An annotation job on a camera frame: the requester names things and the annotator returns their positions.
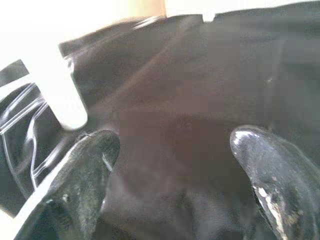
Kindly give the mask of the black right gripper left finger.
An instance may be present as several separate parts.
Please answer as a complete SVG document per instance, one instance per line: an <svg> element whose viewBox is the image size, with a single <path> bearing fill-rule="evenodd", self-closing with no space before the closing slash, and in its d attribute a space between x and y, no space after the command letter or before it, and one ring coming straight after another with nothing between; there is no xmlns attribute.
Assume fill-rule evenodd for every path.
<svg viewBox="0 0 320 240"><path fill-rule="evenodd" d="M44 178L16 216L16 240L90 240L120 152L110 130L78 141Z"/></svg>

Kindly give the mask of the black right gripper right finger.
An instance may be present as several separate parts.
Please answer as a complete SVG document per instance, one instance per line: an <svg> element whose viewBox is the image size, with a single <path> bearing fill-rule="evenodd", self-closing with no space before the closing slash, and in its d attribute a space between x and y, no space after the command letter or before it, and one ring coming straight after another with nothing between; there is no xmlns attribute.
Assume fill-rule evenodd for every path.
<svg viewBox="0 0 320 240"><path fill-rule="evenodd" d="M296 145L256 126L235 128L233 156L279 240L320 238L320 168Z"/></svg>

